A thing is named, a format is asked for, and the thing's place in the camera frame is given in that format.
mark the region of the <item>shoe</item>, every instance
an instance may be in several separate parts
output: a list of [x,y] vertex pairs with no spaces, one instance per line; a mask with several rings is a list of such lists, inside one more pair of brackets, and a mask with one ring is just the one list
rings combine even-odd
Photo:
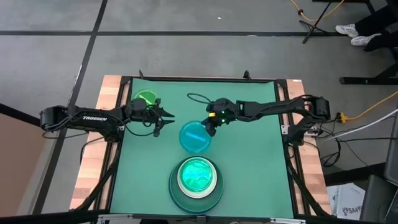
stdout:
[[351,40],[351,45],[353,46],[366,46],[369,41],[371,41],[371,39],[375,36],[379,36],[381,34],[373,34],[370,35],[369,37],[364,37],[364,36],[359,36],[359,37],[355,37]]
[[339,34],[349,35],[351,38],[357,37],[359,35],[355,29],[355,24],[337,25],[336,31]]

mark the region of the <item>black pants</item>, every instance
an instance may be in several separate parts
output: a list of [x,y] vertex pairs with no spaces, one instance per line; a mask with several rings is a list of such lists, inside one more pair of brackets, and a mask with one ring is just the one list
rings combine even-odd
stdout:
[[374,14],[355,23],[355,29],[359,35],[370,36],[381,33],[382,35],[374,37],[366,46],[365,51],[376,50],[381,47],[398,47],[398,31],[388,33],[384,31],[387,26],[398,22],[389,6],[376,11]]

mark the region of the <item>green table mat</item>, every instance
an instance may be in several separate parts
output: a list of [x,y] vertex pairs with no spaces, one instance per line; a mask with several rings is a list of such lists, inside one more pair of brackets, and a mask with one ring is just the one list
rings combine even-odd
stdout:
[[[158,138],[137,137],[125,132],[111,213],[188,215],[175,206],[168,191],[169,175],[182,159],[192,156],[178,141],[180,128],[188,121],[203,120],[206,105],[187,98],[199,93],[211,100],[228,98],[267,103],[275,101],[273,83],[152,82],[134,79],[132,96],[139,90],[154,90],[160,104],[175,115]],[[149,133],[141,123],[129,123],[139,134]],[[292,201],[280,135],[279,118],[235,121],[217,129],[208,152],[202,154],[219,167],[224,193],[218,205],[206,213],[216,217],[293,218]]]

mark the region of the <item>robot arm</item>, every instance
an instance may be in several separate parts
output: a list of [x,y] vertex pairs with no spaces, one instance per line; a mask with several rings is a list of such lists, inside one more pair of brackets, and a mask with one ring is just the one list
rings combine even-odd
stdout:
[[330,119],[329,102],[322,97],[303,95],[292,100],[272,103],[256,103],[250,101],[232,101],[220,98],[208,103],[206,111],[209,116],[201,123],[210,136],[216,134],[216,128],[233,121],[251,122],[263,116],[284,113],[298,113],[303,119],[296,125],[289,126],[287,142],[302,145],[304,133],[314,124]]
[[40,127],[48,132],[58,131],[61,128],[96,131],[104,136],[105,141],[118,142],[122,138],[121,130],[124,125],[135,121],[142,122],[145,126],[155,124],[152,133],[157,137],[165,124],[174,122],[163,120],[162,116],[173,118],[174,115],[166,112],[159,105],[160,99],[156,99],[155,104],[150,106],[147,106],[143,99],[134,99],[120,108],[111,110],[78,106],[73,106],[68,110],[64,106],[53,106],[40,112]]

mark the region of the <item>yellow cable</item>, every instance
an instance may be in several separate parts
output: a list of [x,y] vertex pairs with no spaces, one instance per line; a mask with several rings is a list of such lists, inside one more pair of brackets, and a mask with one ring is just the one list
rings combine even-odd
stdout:
[[385,99],[379,101],[378,103],[376,103],[375,105],[371,106],[369,109],[367,109],[366,111],[363,111],[360,115],[354,117],[354,118],[349,118],[347,116],[345,116],[343,113],[341,114],[342,117],[342,121],[344,121],[343,123],[345,123],[345,121],[352,121],[355,120],[357,118],[360,118],[362,115],[366,114],[367,112],[369,112],[371,109],[377,107],[378,105],[380,105],[381,103],[385,102],[386,100],[388,100],[389,98],[392,98],[393,96],[395,96],[396,94],[398,94],[398,91],[396,91],[395,93],[393,93],[392,95],[386,97]]
[[[293,4],[294,4],[294,6],[296,7],[296,9],[299,11],[300,10],[300,8],[299,8],[299,6],[296,4],[296,2],[294,2],[293,0],[290,0]],[[327,17],[327,16],[329,16],[334,10],[336,10],[343,2],[344,2],[345,0],[341,0],[341,2],[334,8],[334,9],[332,9],[330,12],[328,12],[326,15],[324,15],[324,16],[322,16],[322,18],[325,18],[325,17]],[[308,20],[308,21],[310,21],[310,22],[315,22],[315,21],[317,21],[318,19],[309,19],[309,18],[307,18],[305,15],[304,15],[304,13],[300,13],[300,15],[304,18],[304,19],[306,19],[306,20]]]

